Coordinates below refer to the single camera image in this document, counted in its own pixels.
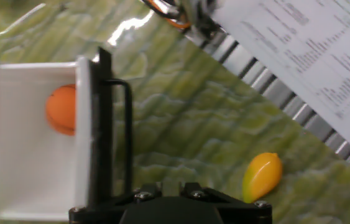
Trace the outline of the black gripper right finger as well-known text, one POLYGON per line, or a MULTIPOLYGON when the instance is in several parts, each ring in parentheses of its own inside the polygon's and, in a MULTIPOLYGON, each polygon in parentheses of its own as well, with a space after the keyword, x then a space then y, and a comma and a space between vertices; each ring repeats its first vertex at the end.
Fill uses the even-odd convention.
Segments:
POLYGON ((180 184, 180 196, 212 205, 224 223, 272 224, 272 206, 266 201, 245 203, 197 182, 180 184))

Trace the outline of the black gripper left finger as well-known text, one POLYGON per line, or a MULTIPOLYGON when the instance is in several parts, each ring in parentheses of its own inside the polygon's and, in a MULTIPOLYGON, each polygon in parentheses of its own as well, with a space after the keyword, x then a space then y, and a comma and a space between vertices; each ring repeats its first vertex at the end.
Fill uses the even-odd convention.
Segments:
POLYGON ((73 207, 68 211, 70 224, 84 223, 119 223, 123 213, 131 205, 162 196, 162 184, 143 184, 132 192, 124 193, 99 205, 73 207))

